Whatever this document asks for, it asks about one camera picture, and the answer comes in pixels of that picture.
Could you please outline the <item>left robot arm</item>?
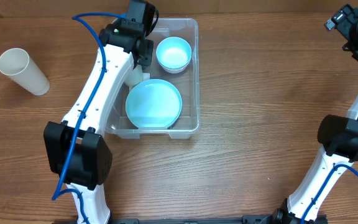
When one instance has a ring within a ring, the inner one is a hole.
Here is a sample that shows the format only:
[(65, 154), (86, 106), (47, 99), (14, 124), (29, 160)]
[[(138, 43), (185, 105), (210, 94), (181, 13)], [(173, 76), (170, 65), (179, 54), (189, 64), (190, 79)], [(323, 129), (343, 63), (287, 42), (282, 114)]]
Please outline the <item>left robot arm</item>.
[(109, 114), (124, 82), (141, 75), (152, 62), (154, 30), (159, 12), (147, 1), (131, 1), (125, 14), (99, 33), (84, 21), (87, 13), (73, 16), (96, 40), (94, 67), (73, 107), (60, 123), (48, 122), (44, 141), (50, 169), (59, 180), (52, 199), (73, 196), (78, 218), (75, 223), (111, 223), (104, 182), (112, 152), (104, 140)]

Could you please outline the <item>cream cup front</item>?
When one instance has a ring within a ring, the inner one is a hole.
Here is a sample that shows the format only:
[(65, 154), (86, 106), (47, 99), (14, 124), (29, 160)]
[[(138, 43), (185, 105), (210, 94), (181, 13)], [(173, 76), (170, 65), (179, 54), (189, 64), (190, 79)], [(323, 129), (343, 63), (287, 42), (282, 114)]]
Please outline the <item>cream cup front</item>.
[(126, 72), (124, 83), (129, 87), (134, 87), (143, 81), (143, 71), (140, 65), (137, 65), (135, 69), (129, 69)]

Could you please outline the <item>grey bowl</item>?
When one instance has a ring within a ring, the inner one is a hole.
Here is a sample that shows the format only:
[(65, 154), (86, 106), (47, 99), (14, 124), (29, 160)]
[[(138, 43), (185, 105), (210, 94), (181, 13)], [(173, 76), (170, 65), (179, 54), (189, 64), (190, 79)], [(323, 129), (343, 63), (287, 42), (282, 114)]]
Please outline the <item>grey bowl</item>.
[(169, 68), (162, 65), (162, 68), (168, 73), (176, 74), (176, 73), (183, 72), (186, 69), (186, 66), (182, 66), (180, 68)]

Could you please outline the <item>cream cup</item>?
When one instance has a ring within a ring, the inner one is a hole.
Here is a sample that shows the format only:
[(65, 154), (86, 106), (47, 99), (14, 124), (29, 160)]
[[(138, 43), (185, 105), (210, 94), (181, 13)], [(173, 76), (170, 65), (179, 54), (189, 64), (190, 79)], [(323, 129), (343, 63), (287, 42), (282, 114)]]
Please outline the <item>cream cup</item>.
[(44, 95), (50, 89), (49, 80), (24, 49), (13, 48), (2, 53), (0, 72), (33, 95)]
[(126, 72), (124, 83), (129, 87), (134, 87), (143, 81), (143, 71), (140, 65), (137, 65), (135, 69), (129, 69)]

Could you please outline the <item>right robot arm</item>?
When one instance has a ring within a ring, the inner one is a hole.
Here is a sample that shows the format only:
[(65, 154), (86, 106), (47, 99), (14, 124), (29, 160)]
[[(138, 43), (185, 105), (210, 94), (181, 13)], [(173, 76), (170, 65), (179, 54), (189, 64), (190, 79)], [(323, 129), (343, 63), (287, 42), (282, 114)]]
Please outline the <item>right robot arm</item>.
[[(346, 4), (325, 23), (347, 40), (342, 49), (358, 61), (358, 8)], [(282, 206), (262, 223), (327, 223), (318, 211), (340, 176), (349, 170), (358, 176), (353, 164), (358, 161), (358, 95), (345, 117), (327, 115), (318, 135), (320, 148), (299, 187)]]

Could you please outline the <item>light blue bowl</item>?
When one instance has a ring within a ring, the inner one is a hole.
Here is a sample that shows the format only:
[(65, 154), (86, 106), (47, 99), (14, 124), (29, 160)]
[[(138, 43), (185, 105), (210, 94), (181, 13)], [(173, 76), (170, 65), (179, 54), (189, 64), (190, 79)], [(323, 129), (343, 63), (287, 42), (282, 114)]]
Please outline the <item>light blue bowl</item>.
[(158, 44), (156, 57), (163, 68), (181, 70), (189, 64), (192, 57), (192, 48), (185, 39), (167, 37)]

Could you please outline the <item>light blue plate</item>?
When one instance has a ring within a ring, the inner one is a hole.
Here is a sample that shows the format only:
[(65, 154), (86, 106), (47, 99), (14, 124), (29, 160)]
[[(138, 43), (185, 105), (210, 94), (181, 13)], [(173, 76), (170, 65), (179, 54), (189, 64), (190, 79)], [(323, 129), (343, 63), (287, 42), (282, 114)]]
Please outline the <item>light blue plate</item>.
[(183, 100), (168, 81), (150, 79), (136, 85), (126, 98), (126, 114), (139, 129), (169, 128), (179, 118)]

